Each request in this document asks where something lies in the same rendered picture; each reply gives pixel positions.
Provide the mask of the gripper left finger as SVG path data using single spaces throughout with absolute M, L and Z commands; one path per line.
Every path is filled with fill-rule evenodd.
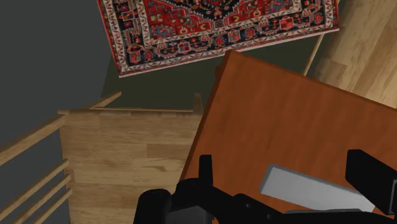
M 212 157 L 201 155 L 197 178 L 180 181 L 174 193 L 158 188 L 139 196 L 133 224 L 166 224 L 167 217 L 199 207 L 219 224 L 231 222 L 231 196 L 213 186 Z

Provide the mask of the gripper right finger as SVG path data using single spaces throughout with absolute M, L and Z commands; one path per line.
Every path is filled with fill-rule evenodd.
M 386 215 L 397 215 L 397 171 L 363 150 L 349 150 L 345 179 Z

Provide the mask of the light wooden chair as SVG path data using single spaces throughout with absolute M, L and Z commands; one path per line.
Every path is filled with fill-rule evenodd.
M 70 224 L 132 224 L 137 201 L 152 188 L 175 190 L 198 129 L 192 109 L 113 108 L 119 93 L 57 116 L 0 147 L 0 166 L 58 132 L 62 160 L 0 208 L 5 224 L 42 224 L 62 204 Z

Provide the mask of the brown wooden table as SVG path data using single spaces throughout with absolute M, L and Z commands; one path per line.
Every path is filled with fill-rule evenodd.
M 215 187 L 286 212 L 311 208 L 312 197 L 262 194 L 270 164 L 348 186 L 347 152 L 361 149 L 397 170 L 397 109 L 235 51 L 215 76 L 183 178 L 210 154 Z

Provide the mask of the red patterned rug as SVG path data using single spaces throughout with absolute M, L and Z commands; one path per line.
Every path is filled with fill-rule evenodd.
M 339 0 L 97 0 L 119 77 L 339 29 Z

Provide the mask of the grey rectangular box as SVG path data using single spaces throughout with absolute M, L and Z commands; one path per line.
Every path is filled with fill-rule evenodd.
M 375 208 L 356 190 L 276 164 L 268 166 L 260 193 L 313 211 L 372 212 Z

